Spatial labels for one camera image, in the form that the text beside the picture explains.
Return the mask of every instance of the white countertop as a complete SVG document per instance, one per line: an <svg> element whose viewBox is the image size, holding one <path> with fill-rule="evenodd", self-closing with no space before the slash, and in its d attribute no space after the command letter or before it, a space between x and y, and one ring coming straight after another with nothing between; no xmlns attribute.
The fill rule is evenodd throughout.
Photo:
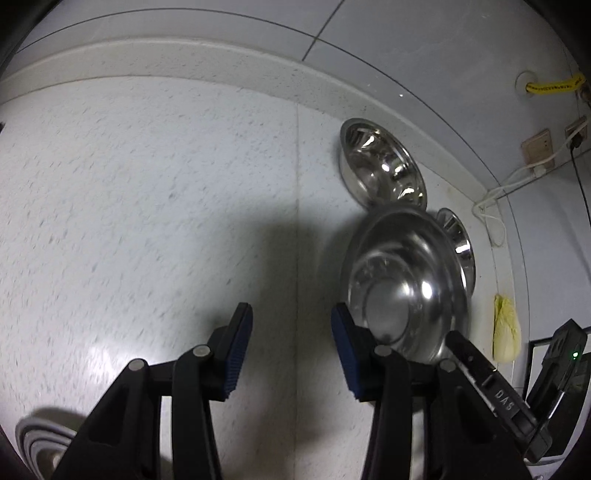
<svg viewBox="0 0 591 480"><path fill-rule="evenodd" d="M347 390L329 326L364 215L339 176L340 120L237 87L119 77L29 93L0 106L0 121L0 424L11 440L41 408L87 414L129 360L177 358L247 301L238 389L213 406L225 476L359 478L372 408ZM451 208L470 235L470 338L490 356L485 228L466 196L421 171L428 210Z"/></svg>

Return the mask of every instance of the yellow gas hose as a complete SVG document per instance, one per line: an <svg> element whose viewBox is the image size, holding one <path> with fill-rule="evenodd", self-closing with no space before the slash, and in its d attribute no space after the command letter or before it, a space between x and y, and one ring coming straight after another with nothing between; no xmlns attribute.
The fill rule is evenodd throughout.
<svg viewBox="0 0 591 480"><path fill-rule="evenodd" d="M553 93L574 92L584 84L585 76L578 73L571 79L554 83L528 83L525 90L535 95L552 95Z"/></svg>

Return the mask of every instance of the wall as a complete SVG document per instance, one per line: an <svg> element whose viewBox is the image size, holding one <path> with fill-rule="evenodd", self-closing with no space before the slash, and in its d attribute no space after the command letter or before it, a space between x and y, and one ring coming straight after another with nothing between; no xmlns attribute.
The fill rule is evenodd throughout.
<svg viewBox="0 0 591 480"><path fill-rule="evenodd" d="M523 140L550 128L556 148L564 127L589 113L574 94L515 93L523 70L542 81L576 71L555 33L522 0L64 0L6 75L82 44L169 35L270 51L340 78L406 117L488 188L522 164ZM579 162L589 188L584 157ZM570 317L591 325L582 188L566 153L557 165L499 202L525 339L548 336ZM517 385L521 370L517 365Z"/></svg>

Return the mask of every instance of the wall socket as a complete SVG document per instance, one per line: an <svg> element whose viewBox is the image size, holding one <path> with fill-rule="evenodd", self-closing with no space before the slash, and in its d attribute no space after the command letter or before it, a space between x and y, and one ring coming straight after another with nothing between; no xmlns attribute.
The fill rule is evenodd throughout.
<svg viewBox="0 0 591 480"><path fill-rule="evenodd" d="M552 149L552 137L550 130L542 130L539 134L528 138L521 144L521 151L526 165L548 158L554 150ZM546 168L553 168L554 160L546 164Z"/></svg>
<svg viewBox="0 0 591 480"><path fill-rule="evenodd" d="M569 135L575 131L575 129L582 124L585 120L587 120L586 116L582 116L578 120L571 123L568 127L564 129L564 137L568 138ZM581 135L583 136L583 140L587 140L587 126L580 131Z"/></svg>

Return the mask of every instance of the stainless steel bowl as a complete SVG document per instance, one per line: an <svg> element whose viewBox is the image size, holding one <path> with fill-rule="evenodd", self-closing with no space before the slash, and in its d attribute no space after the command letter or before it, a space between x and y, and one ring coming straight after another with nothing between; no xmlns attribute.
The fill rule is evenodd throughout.
<svg viewBox="0 0 591 480"><path fill-rule="evenodd" d="M476 287L476 261L466 228L457 215L449 208L439 210L436 219L452 240L456 255L466 277L468 296L472 297L474 288Z"/></svg>
<svg viewBox="0 0 591 480"><path fill-rule="evenodd" d="M397 203L374 210L354 235L341 295L355 323L409 360L444 357L450 330L468 333L466 279L446 231Z"/></svg>
<svg viewBox="0 0 591 480"><path fill-rule="evenodd" d="M427 191L417 164L385 128L352 118L340 129L340 145L341 175L361 205L400 200L427 208Z"/></svg>

